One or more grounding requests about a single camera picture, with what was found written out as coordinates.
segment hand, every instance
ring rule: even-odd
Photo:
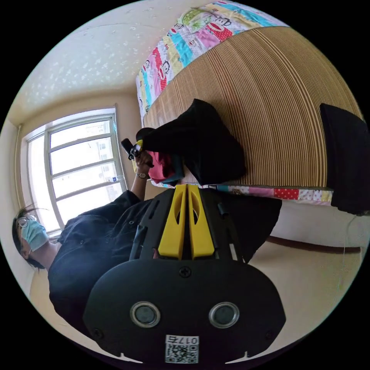
[[[148,154],[145,150],[143,150],[140,153],[140,157],[135,157],[135,163],[138,169],[138,173],[145,173],[147,175],[150,169],[147,163],[152,162],[153,162],[152,156]]]

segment blue surgical mask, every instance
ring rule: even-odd
[[[28,220],[27,226],[22,228],[22,238],[29,244],[32,252],[39,249],[49,240],[45,228],[33,220]]]

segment bed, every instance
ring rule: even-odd
[[[331,205],[333,197],[320,104],[363,119],[345,81],[309,41],[231,1],[184,12],[144,62],[136,87],[142,127],[177,118],[198,98],[243,145],[246,176],[205,187],[298,203]],[[186,168],[181,182],[200,186]]]

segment bamboo mat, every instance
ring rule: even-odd
[[[144,126],[172,121],[194,98],[211,103],[244,148],[247,175],[230,185],[325,187],[320,104],[362,118],[339,72],[289,27],[248,30],[198,57],[156,99]],[[183,182],[194,182],[189,171]]]

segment patchwork bedspread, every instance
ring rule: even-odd
[[[186,11],[158,42],[136,77],[141,122],[169,82],[197,57],[240,32],[270,26],[288,27],[264,12],[232,1]]]
[[[157,187],[174,188],[171,185],[159,183],[152,184]],[[330,190],[318,189],[294,189],[294,188],[268,188],[255,186],[234,186],[234,185],[199,185],[199,188],[212,188],[222,192],[233,193],[237,195],[249,195],[254,197],[277,198],[290,200],[296,203],[312,205],[330,205],[333,192]]]

